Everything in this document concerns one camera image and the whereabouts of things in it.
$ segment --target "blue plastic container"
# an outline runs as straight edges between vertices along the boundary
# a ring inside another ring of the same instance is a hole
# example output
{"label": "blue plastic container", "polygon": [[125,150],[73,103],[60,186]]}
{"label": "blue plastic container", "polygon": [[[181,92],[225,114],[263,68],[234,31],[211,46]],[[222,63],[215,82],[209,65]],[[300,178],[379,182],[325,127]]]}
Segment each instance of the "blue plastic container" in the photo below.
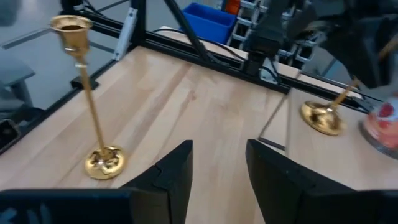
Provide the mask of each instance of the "blue plastic container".
{"label": "blue plastic container", "polygon": [[197,36],[221,44],[226,44],[236,20],[235,15],[197,3],[182,12]]}

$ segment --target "black clamp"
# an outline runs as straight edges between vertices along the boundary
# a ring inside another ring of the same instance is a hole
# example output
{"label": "black clamp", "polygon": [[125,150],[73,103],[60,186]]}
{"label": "black clamp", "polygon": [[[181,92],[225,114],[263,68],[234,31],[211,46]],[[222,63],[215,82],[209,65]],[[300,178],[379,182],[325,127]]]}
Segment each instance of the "black clamp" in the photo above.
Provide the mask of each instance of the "black clamp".
{"label": "black clamp", "polygon": [[[76,88],[76,89],[79,89],[79,90],[82,90],[82,89],[84,89],[84,87],[83,87],[83,84],[81,83],[81,77],[79,76],[79,77],[76,77],[76,78],[74,78],[72,81],[70,81],[70,85],[72,86],[72,88]],[[91,87],[91,89],[92,90],[95,90],[97,87],[99,87],[99,83],[97,82],[97,81],[95,81],[95,80],[93,80],[91,77],[90,77],[90,87]]]}
{"label": "black clamp", "polygon": [[0,121],[0,154],[6,152],[21,137],[18,125],[11,119]]}
{"label": "black clamp", "polygon": [[374,109],[374,106],[368,100],[360,99],[357,97],[353,97],[353,99],[355,102],[357,102],[357,104],[360,106],[360,108],[365,110],[366,113],[369,113]]}

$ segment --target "wooden tabletop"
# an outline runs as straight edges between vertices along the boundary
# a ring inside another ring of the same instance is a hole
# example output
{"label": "wooden tabletop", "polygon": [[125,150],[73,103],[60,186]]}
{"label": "wooden tabletop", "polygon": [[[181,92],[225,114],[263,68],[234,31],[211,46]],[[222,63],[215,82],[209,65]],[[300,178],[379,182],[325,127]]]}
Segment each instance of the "wooden tabletop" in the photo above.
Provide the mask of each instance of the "wooden tabletop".
{"label": "wooden tabletop", "polygon": [[[307,82],[307,83],[311,83],[316,86],[320,86],[327,90],[334,91],[336,93],[341,93],[344,90],[338,86],[329,84],[327,82],[323,82],[321,80],[317,80],[315,78],[309,77],[302,73],[298,73],[295,76],[295,78],[298,80]],[[360,94],[354,93],[352,91],[348,93],[348,96],[362,98],[362,96]],[[276,143],[282,147],[286,146],[287,125],[288,125],[287,118],[288,118],[288,112],[290,111],[290,109],[288,107],[288,101],[286,99],[287,99],[287,97],[285,97],[280,102],[280,105],[274,111],[271,119],[266,123],[266,125],[264,127],[264,131],[261,134],[262,138],[269,140],[273,143]]]}
{"label": "wooden tabletop", "polygon": [[346,128],[339,136],[327,136],[301,118],[299,108],[307,100],[327,103],[299,90],[289,93],[287,157],[356,190],[398,189],[398,161],[373,148],[359,132],[364,113],[340,106]]}
{"label": "wooden tabletop", "polygon": [[82,92],[0,156],[0,189],[116,188],[192,139],[187,223],[264,223],[244,152],[283,94],[142,47],[98,82],[104,138],[125,149],[126,170],[105,181],[85,174],[98,144]]}

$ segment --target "black metal frame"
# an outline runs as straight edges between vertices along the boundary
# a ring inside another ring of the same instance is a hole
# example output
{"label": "black metal frame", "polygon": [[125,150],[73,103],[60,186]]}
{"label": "black metal frame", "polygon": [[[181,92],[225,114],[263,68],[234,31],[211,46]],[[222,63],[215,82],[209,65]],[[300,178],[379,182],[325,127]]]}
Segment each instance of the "black metal frame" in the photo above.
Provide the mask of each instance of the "black metal frame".
{"label": "black metal frame", "polygon": [[[188,62],[216,70],[221,73],[225,73],[227,75],[231,75],[232,77],[236,77],[247,82],[251,82],[256,85],[263,86],[270,90],[278,91],[283,94],[288,94],[290,89],[296,88],[307,93],[311,93],[313,95],[319,96],[326,100],[334,100],[338,93],[333,91],[321,88],[319,86],[315,86],[303,81],[300,81],[295,78],[287,77],[284,75],[280,75],[281,82],[278,84],[273,84],[269,82],[265,82],[261,80],[259,77],[250,76],[241,71],[243,62],[240,60],[236,60],[235,58],[227,57],[225,55],[221,55],[214,52],[209,52],[203,46],[203,44],[198,40],[195,35],[193,29],[190,27],[186,18],[183,16],[181,10],[177,6],[174,0],[164,0],[171,10],[172,14],[181,25],[182,30],[184,30],[188,39],[192,44],[186,44],[184,42],[177,41],[175,39],[168,38],[163,35],[159,35],[146,30],[146,0],[130,0],[131,7],[138,10],[137,13],[137,23],[134,29],[130,46],[128,48],[128,52],[133,50],[137,46],[143,46],[148,49],[156,50],[158,52],[162,52],[167,55],[171,55],[173,57],[180,58],[182,60],[186,60]],[[105,35],[109,35],[111,37],[118,38],[121,29],[123,27],[123,23],[119,21],[112,20],[110,18],[86,11],[75,11],[76,15],[83,16],[89,18],[93,22],[92,29],[94,31],[100,32]],[[91,75],[93,80],[96,80],[100,75],[102,75],[107,69],[109,69],[112,65],[116,63],[115,60],[110,60],[106,65],[97,70],[94,74]],[[313,78],[322,80],[324,82],[331,83],[332,85],[339,86],[338,83],[333,83],[330,80],[327,80],[323,77],[318,77],[312,74],[305,73],[305,75],[309,75]],[[72,99],[75,95],[77,95],[81,89],[73,89],[69,93],[67,93],[63,98],[59,99],[56,103],[54,103],[50,108],[45,110],[40,117],[38,117],[34,122],[32,122],[25,130],[22,130],[21,138],[23,138],[27,133],[33,130],[36,126],[38,126],[43,120],[47,119],[51,114],[53,114],[56,110],[61,108],[65,103],[67,103],[70,99]],[[364,110],[361,107],[361,101],[363,99],[355,98],[352,96],[347,97],[342,105],[347,106],[353,110],[360,112],[367,112],[366,108]]]}

